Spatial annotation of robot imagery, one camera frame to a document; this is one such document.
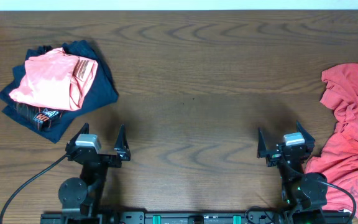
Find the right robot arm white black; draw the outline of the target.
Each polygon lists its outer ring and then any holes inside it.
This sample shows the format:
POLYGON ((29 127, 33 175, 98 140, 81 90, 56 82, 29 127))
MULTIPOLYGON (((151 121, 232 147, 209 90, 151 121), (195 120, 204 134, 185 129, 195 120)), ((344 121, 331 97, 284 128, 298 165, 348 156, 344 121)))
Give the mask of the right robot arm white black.
POLYGON ((315 139, 299 122, 296 132, 286 134, 275 149, 268 149, 262 130, 258 130, 257 157, 268 167, 277 167, 282 180, 282 199, 287 207, 273 215, 274 223, 313 223, 325 221, 321 207, 326 205, 327 187, 320 173, 305 174, 303 163, 313 152, 315 139))

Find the light coral pink shirt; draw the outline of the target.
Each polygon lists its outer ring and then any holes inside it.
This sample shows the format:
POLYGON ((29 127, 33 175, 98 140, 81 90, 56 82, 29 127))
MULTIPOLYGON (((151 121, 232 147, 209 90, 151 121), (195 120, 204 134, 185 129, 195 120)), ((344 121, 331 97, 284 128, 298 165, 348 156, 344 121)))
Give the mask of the light coral pink shirt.
POLYGON ((82 108, 98 62, 56 48, 24 62, 25 75, 9 96, 18 103, 66 111, 82 108))

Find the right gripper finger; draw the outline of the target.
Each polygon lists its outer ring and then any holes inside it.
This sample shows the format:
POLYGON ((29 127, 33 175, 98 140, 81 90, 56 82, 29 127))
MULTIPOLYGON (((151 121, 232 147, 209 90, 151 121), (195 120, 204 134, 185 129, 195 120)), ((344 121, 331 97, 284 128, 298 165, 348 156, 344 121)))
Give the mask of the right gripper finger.
POLYGON ((265 157, 271 156, 272 153, 273 153, 273 151, 267 149, 265 139, 264 139, 264 136, 262 134, 262 130, 259 128, 258 129, 257 157, 258 158, 265 158, 265 157))
POLYGON ((308 152, 313 152, 315 147, 315 138, 302 127, 299 121, 296 121, 296 130, 301 133, 303 139, 305 140, 306 150, 308 152))

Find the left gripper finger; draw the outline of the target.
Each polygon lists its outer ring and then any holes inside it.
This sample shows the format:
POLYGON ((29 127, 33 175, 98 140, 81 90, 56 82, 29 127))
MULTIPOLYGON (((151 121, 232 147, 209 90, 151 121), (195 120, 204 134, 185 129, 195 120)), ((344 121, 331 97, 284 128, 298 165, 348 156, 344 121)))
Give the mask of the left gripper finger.
POLYGON ((131 160, 131 152, 126 138, 126 129, 123 124, 119 128, 119 134, 114 145, 114 150, 122 161, 131 160))
POLYGON ((65 151, 71 152, 75 148, 75 141, 78 139, 81 134, 89 133, 89 124, 85 123, 82 128, 67 142, 65 151))

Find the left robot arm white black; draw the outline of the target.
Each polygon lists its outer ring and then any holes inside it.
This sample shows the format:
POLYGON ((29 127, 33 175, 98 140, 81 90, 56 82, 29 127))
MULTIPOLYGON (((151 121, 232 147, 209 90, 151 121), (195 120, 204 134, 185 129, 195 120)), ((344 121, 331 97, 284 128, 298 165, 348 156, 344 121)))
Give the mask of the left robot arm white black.
POLYGON ((119 128, 115 154, 102 154, 100 149, 99 137, 89 133, 87 123, 67 143, 67 159, 82 165, 82 170, 79 177, 67 179, 59 188, 60 223, 109 223, 115 220, 113 215, 100 211, 99 204, 108 169, 120 168, 122 162, 131 159, 125 126, 119 128))

